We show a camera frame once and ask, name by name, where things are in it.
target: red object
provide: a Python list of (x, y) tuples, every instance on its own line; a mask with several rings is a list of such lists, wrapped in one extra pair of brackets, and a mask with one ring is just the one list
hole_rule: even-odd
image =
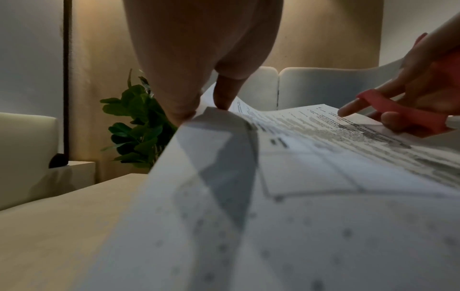
[[(418, 44), (427, 34), (421, 35), (415, 45)], [(437, 74), (442, 74), (450, 84), (460, 88), (460, 49), (456, 49), (432, 66)], [(446, 131), (446, 120), (448, 115), (428, 112), (420, 109), (410, 108), (385, 98), (379, 91), (372, 89), (360, 93), (357, 98), (366, 100), (375, 110), (380, 113), (397, 112), (410, 122), (421, 125), (432, 130), (434, 133)]]

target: hand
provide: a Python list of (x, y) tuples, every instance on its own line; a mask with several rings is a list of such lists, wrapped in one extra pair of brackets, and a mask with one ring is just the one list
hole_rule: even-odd
[[(399, 75), (377, 90), (387, 98), (404, 93), (404, 96), (397, 101), (404, 106), (446, 115), (460, 115), (459, 84), (453, 84), (438, 69), (440, 62), (445, 64), (452, 62), (452, 60), (448, 57), (439, 58), (428, 50), (421, 49), (423, 46), (419, 46), (418, 43), (426, 35), (420, 36), (414, 48), (406, 55)], [(365, 100), (356, 99), (340, 108), (338, 115), (348, 116), (368, 106), (369, 104)], [(411, 124), (397, 112), (385, 112), (383, 114), (373, 112), (369, 117), (381, 121), (383, 125), (393, 131), (404, 131), (422, 138), (434, 134), (427, 128)]]
[(125, 0), (131, 38), (155, 97), (179, 126), (193, 117), (213, 69), (228, 110), (270, 53), (283, 0)]

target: wall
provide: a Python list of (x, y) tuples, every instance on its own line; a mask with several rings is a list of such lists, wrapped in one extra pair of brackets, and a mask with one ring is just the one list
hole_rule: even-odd
[(60, 120), (63, 152), (62, 0), (0, 1), (0, 111)]
[[(285, 0), (273, 53), (265, 65), (368, 68), (379, 58), (381, 0)], [(121, 117), (102, 112), (100, 99), (119, 97), (130, 68), (137, 72), (121, 0), (73, 0), (70, 154), (96, 161), (98, 181), (136, 171), (111, 160), (107, 128)]]
[(365, 69), (379, 63), (383, 0), (285, 0), (264, 66)]
[(385, 0), (380, 65), (400, 59), (416, 38), (460, 12), (459, 0)]

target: beige tabletop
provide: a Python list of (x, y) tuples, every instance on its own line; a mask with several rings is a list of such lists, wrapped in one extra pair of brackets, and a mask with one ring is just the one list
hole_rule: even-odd
[(146, 178), (130, 174), (0, 211), (0, 290), (68, 290)]

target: wooden wall panel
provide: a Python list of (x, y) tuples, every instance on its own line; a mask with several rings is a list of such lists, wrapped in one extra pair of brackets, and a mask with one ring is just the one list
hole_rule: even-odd
[[(285, 0), (275, 47), (264, 65), (369, 68), (379, 60), (383, 0)], [(122, 117), (102, 112), (100, 99), (119, 97), (129, 69), (139, 69), (121, 0), (73, 0), (70, 158), (97, 162), (97, 180), (131, 172), (111, 160), (107, 128)]]

